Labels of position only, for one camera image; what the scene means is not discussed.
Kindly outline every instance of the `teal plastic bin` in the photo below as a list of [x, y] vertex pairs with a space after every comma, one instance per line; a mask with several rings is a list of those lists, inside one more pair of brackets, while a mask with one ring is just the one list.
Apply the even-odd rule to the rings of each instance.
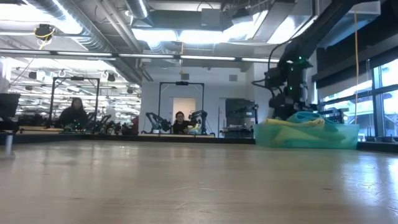
[[358, 124], [325, 124], [322, 128], [273, 124], [254, 126], [256, 144], [264, 147], [356, 149]]

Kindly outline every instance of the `plastic bin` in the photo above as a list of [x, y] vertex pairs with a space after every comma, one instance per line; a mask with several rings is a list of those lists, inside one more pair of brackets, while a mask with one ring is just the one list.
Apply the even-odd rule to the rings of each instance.
[[356, 149], [358, 133], [358, 124], [333, 124], [324, 128], [254, 126], [257, 145], [278, 148]]

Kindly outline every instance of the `ceiling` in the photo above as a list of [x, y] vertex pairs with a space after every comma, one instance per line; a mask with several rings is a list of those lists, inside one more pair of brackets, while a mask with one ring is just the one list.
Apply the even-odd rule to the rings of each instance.
[[[252, 58], [267, 58], [276, 44], [303, 32], [330, 3], [330, 0], [136, 0], [146, 4], [148, 13], [146, 18], [138, 19], [136, 13], [128, 8], [128, 2], [134, 0], [21, 1], [28, 5], [0, 4], [0, 48]], [[360, 13], [361, 24], [377, 16], [377, 7], [375, 10], [369, 7], [359, 9], [366, 9]], [[39, 40], [33, 34], [39, 24], [50, 24], [56, 28], [50, 41]], [[341, 27], [346, 26], [349, 23], [345, 20]], [[344, 30], [334, 30], [323, 45], [342, 38], [342, 33]], [[284, 46], [279, 47], [272, 58], [279, 58], [283, 51]], [[51, 91], [48, 85], [52, 84], [52, 77], [59, 74], [65, 77], [78, 75], [100, 78], [100, 107], [117, 108], [118, 116], [123, 119], [127, 118], [127, 114], [138, 114], [140, 105], [126, 106], [125, 101], [115, 103], [106, 96], [118, 95], [125, 97], [126, 101], [138, 102], [142, 82], [179, 79], [178, 73], [184, 69], [192, 75], [201, 74], [204, 70], [215, 71], [214, 74], [208, 72], [210, 75], [223, 72], [228, 75], [231, 72], [244, 74], [250, 66], [248, 62], [212, 60], [118, 59], [113, 62], [95, 58], [73, 60], [73, 57], [67, 60], [54, 59], [51, 55], [35, 59], [15, 55], [2, 60], [9, 64], [11, 71], [10, 91], [23, 93], [26, 106], [47, 110]], [[29, 72], [37, 72], [44, 78], [33, 80], [28, 77]], [[115, 74], [114, 82], [107, 81], [109, 73]], [[95, 89], [90, 87], [93, 84], [88, 80], [83, 83], [66, 80], [64, 84], [75, 86], [79, 91], [60, 85], [55, 90], [56, 94], [81, 95], [91, 99], [95, 93]], [[33, 89], [26, 90], [27, 85]], [[133, 94], [127, 94], [129, 87], [134, 87]], [[56, 100], [59, 108], [70, 104], [68, 96], [59, 96]], [[87, 108], [92, 106], [91, 100], [87, 102]]]

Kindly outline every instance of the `doorway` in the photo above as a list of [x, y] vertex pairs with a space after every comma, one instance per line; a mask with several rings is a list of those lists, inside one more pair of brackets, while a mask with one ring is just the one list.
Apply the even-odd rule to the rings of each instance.
[[183, 112], [185, 115], [185, 119], [188, 119], [188, 115], [191, 112], [196, 111], [197, 108], [197, 99], [195, 98], [173, 98], [173, 114], [172, 114], [172, 123], [175, 120], [175, 114], [179, 111]]

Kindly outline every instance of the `woman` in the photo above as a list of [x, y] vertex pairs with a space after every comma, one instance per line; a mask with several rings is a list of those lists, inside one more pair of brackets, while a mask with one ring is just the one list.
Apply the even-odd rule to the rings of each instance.
[[184, 113], [179, 111], [175, 114], [175, 121], [173, 124], [173, 133], [174, 134], [187, 134], [188, 126], [192, 125], [190, 121], [184, 120]]
[[74, 120], [84, 122], [87, 119], [86, 111], [83, 109], [83, 103], [80, 98], [74, 98], [72, 105], [62, 111], [60, 115], [60, 122], [63, 126], [69, 125]]

